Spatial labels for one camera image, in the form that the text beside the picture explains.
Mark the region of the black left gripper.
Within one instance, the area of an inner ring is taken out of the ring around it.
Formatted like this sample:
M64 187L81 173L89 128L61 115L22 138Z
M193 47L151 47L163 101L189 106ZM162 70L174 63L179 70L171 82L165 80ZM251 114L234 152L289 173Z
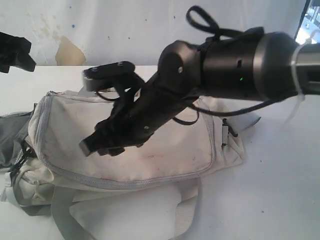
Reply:
M10 67L33 72L36 62L30 56L32 43L24 37L0 33L0 72L8 73Z

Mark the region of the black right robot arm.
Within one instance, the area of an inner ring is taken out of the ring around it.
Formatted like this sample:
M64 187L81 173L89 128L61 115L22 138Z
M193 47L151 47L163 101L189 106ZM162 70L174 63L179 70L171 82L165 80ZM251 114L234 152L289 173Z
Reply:
M129 61L86 69L83 80L90 92L114 88L118 97L109 117L79 146L86 156L116 156L126 147L142 146L186 108L232 117L291 97L318 95L320 46L252 28L229 39L210 37L202 45L171 43L148 81Z

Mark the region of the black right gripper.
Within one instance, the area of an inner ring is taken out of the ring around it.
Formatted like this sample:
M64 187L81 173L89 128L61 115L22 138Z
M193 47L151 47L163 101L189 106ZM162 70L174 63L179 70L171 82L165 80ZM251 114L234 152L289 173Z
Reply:
M109 120L100 121L94 132L79 143L88 157L117 156L128 147L140 148L162 125L193 104L198 97L187 81L152 77L134 100L130 91L113 104Z

